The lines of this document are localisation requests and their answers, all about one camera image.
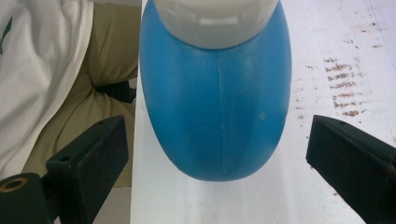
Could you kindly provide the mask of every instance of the black plastic part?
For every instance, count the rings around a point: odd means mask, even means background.
[[[0,223],[52,223],[37,174],[14,175],[0,182]]]
[[[59,216],[61,211],[61,202],[59,199],[59,192],[50,183],[48,175],[41,177],[41,183],[43,185],[44,196],[46,197],[47,207],[49,211],[49,217],[51,220],[55,220]]]
[[[314,116],[306,160],[367,223],[396,223],[396,148]]]
[[[130,104],[136,97],[136,89],[130,88],[129,81],[95,87],[95,90],[128,104]]]
[[[92,223],[128,161],[122,116],[104,119],[47,161],[62,223]]]

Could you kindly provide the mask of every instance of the brown speckles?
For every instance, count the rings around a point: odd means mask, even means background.
[[[335,76],[328,76],[327,79],[329,79],[329,81],[334,81],[337,79],[343,79],[343,78],[347,78],[347,77],[363,77],[362,73],[358,73],[355,74],[354,72],[350,72],[350,73],[341,73]]]
[[[334,59],[334,58],[323,59],[323,62],[325,62],[325,63],[336,63],[337,59]]]
[[[343,81],[336,85],[330,86],[330,89],[341,89],[341,88],[351,88],[356,87],[356,82],[354,81]]]
[[[354,45],[353,40],[344,42]],[[348,63],[335,58],[325,59],[324,62],[328,63],[325,71],[332,92],[334,109],[338,114],[352,118],[363,113],[361,105],[367,102],[362,100],[364,94],[357,88],[358,84],[364,85],[360,57],[353,57]]]
[[[344,42],[353,45],[353,40],[344,40]]]
[[[372,23],[369,23],[369,24],[361,25],[361,26],[359,26],[358,29],[360,29],[361,32],[364,33],[364,34],[372,34],[373,32],[376,31],[377,28],[376,28],[376,23],[372,22]]]
[[[335,66],[333,67],[326,67],[326,72],[331,72],[331,71],[342,71],[344,69],[352,70],[352,65],[346,64],[346,63],[336,63]]]
[[[349,116],[349,117],[356,117],[357,115],[359,115],[359,111],[351,110],[351,111],[344,112],[343,115]]]

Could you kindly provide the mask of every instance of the blue bottle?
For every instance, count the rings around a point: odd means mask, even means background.
[[[275,151],[291,77],[280,3],[249,41],[229,49],[198,49],[170,35],[149,0],[141,24],[140,71],[154,132],[186,175],[208,181],[243,178]]]

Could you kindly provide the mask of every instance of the white table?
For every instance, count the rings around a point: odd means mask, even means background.
[[[285,130],[272,158],[233,182],[182,174],[152,130],[139,78],[131,223],[363,223],[306,163],[305,153],[314,114],[344,120],[396,146],[396,2],[282,4],[292,83]]]

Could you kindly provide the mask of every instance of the white surface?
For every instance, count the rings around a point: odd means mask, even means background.
[[[204,49],[244,43],[262,30],[278,0],[154,0],[166,29]]]
[[[396,2],[284,0],[292,48],[290,112],[273,157],[225,183],[182,174],[165,156],[137,82],[131,223],[363,223],[305,161],[314,114],[396,146]]]

